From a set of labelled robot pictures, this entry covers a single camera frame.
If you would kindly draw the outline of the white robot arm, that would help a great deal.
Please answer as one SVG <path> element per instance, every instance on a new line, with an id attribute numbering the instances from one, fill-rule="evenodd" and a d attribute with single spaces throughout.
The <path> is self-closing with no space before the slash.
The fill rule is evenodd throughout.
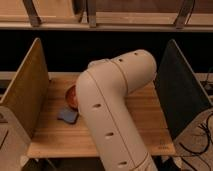
<path id="1" fill-rule="evenodd" d="M 77 79 L 78 110 L 106 171 L 158 171 L 125 104 L 156 70 L 152 54 L 135 50 L 92 61 Z"/>

